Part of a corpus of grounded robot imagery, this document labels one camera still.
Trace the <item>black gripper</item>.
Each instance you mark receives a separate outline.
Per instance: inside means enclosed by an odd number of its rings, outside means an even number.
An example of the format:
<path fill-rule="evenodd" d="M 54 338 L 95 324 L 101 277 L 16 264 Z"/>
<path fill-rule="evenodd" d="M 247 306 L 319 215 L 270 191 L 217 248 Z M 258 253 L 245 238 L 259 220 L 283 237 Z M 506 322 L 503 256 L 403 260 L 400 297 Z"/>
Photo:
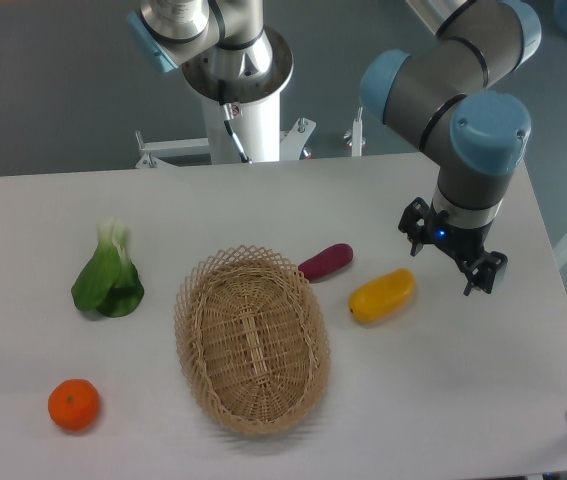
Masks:
<path fill-rule="evenodd" d="M 505 274 L 508 257 L 497 251 L 487 252 L 484 247 L 491 227 L 491 222 L 477 228 L 452 225 L 447 211 L 437 211 L 421 197 L 404 209 L 398 224 L 399 231 L 410 242 L 412 257 L 425 245 L 433 244 L 454 261 L 467 280 L 465 296 L 474 290 L 491 294 Z"/>

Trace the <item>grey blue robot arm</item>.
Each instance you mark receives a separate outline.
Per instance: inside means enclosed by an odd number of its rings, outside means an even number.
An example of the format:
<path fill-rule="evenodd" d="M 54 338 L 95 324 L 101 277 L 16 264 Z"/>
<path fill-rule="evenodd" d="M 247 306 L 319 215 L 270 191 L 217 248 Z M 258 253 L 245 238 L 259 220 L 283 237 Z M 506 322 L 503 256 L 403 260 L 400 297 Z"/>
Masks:
<path fill-rule="evenodd" d="M 484 246 L 531 133 L 526 107 L 493 90 L 538 49 L 541 26 L 521 1 L 415 1 L 437 38 L 427 54 L 379 55 L 359 87 L 361 106 L 439 168 L 430 201 L 416 199 L 399 229 L 413 252 L 433 245 L 468 291 L 491 292 L 507 257 Z M 146 1 L 128 26 L 161 71 L 180 70 L 204 109 L 216 164 L 284 157 L 280 94 L 293 72 L 286 40 L 259 1 Z"/>

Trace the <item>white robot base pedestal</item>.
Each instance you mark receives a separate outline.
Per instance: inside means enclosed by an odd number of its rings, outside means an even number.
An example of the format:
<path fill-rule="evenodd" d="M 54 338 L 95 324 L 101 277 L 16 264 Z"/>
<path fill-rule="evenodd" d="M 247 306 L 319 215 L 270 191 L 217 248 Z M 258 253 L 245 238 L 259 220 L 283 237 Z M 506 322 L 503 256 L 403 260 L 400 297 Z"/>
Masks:
<path fill-rule="evenodd" d="M 316 123 L 298 118 L 281 128 L 281 92 L 293 73 L 285 39 L 265 27 L 254 43 L 239 50 L 213 46 L 178 67 L 199 98 L 206 136 L 146 142 L 136 132 L 138 168 L 158 168 L 168 158 L 208 154 L 218 164 L 306 160 Z"/>

